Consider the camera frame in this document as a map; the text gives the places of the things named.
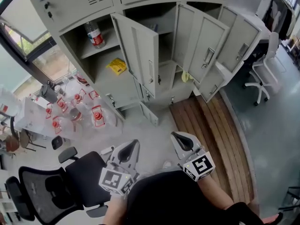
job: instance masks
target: white office chair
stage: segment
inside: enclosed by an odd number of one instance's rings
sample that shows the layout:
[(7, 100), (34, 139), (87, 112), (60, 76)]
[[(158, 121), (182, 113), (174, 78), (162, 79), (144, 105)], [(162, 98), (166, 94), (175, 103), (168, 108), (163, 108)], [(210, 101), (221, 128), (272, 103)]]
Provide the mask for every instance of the white office chair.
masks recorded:
[(258, 106), (261, 98), (262, 98), (262, 92), (267, 96), (264, 100), (265, 102), (270, 99), (269, 93), (267, 92), (266, 88), (267, 86), (274, 86), (278, 83), (277, 78), (274, 76), (274, 74), (270, 70), (270, 66), (272, 64), (270, 63), (271, 60), (275, 59), (276, 51), (278, 49), (279, 44), (279, 35), (276, 32), (273, 32), (270, 34), (269, 38), (269, 47), (267, 55), (264, 58), (261, 58), (260, 61), (257, 61), (253, 63), (252, 65), (252, 71), (249, 73), (254, 77), (255, 82), (247, 82), (243, 85), (243, 88), (254, 86), (258, 88), (258, 98), (257, 101), (254, 102), (254, 106)]

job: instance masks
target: wooden floor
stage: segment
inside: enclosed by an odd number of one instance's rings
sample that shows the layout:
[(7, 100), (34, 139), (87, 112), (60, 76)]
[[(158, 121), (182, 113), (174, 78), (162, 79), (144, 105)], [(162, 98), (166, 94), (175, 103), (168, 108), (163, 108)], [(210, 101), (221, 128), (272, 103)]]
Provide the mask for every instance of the wooden floor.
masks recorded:
[(201, 96), (170, 106), (181, 132), (196, 135), (215, 162), (213, 179), (233, 201), (250, 203), (253, 184), (247, 158), (233, 119), (220, 94), (206, 103)]

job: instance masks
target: yellow object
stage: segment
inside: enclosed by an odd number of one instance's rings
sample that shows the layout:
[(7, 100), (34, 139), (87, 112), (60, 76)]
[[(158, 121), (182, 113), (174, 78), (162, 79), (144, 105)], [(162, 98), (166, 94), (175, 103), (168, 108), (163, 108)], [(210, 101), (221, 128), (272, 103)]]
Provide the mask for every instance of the yellow object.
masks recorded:
[(181, 75), (181, 79), (183, 80), (184, 83), (186, 83), (189, 79), (193, 79), (193, 78), (186, 71), (183, 71)]
[(106, 67), (110, 67), (117, 76), (127, 69), (126, 63), (119, 58), (112, 60)]

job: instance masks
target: gray floor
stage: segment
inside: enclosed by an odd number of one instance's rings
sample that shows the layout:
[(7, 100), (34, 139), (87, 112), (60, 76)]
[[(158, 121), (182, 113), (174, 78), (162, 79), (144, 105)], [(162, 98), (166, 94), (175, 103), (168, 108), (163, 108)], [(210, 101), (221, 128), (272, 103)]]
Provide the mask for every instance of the gray floor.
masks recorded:
[(279, 87), (268, 102), (254, 107), (258, 90), (242, 88), (251, 80), (245, 67), (225, 87), (254, 162), (262, 218), (277, 213), (289, 186), (300, 185), (300, 72), (282, 46), (277, 56)]
[[(173, 165), (178, 163), (176, 152), (173, 148), (170, 139), (170, 133), (176, 130), (176, 125), (169, 109), (164, 109), (156, 113), (159, 116), (159, 126), (153, 126), (145, 117), (139, 107), (132, 108), (126, 111), (127, 119), (124, 122), (123, 133), (121, 136), (107, 139), (97, 140), (85, 139), (80, 142), (73, 142), (78, 151), (78, 156), (83, 156), (90, 151), (98, 153), (101, 150), (112, 145), (118, 146), (124, 142), (138, 139), (141, 144), (139, 163), (137, 164), (137, 171), (140, 174), (151, 175), (159, 172), (165, 161), (171, 161)], [(4, 164), (11, 176), (18, 177), (18, 170), (20, 166), (28, 166), (41, 170), (54, 170), (61, 166), (65, 167), (72, 161), (67, 161), (62, 165), (58, 162), (59, 150), (53, 150), (51, 147), (51, 140), (43, 140), (39, 138), (35, 141), (36, 144), (46, 146), (47, 149), (33, 147), (37, 151), (27, 151), (26, 153), (18, 154), (13, 159), (5, 156)], [(86, 224), (98, 225), (101, 224), (102, 218), (90, 218), (85, 211), (76, 211), (65, 218), (58, 224)], [(24, 221), (25, 224), (40, 224), (37, 220), (34, 222)]]

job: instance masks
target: window frame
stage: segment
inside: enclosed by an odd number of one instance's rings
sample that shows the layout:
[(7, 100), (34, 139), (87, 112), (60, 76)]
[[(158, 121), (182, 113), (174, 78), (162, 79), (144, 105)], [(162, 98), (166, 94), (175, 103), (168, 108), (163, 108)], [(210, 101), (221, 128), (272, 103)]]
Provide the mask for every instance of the window frame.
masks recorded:
[[(0, 19), (2, 13), (9, 6), (13, 0), (2, 0), (0, 3)], [(22, 67), (24, 68), (31, 76), (38, 80), (41, 84), (47, 84), (48, 81), (55, 82), (55, 84), (62, 84), (62, 78), (59, 78), (56, 81), (53, 81), (47, 74), (45, 74), (41, 69), (39, 69), (33, 61), (41, 56), (43, 53), (57, 45), (55, 40), (49, 37), (46, 41), (39, 44), (34, 48), (29, 54), (23, 54), (22, 50), (18, 48), (18, 44), (7, 34), (4, 26), (0, 26), (0, 44), (8, 52), (8, 54)]]

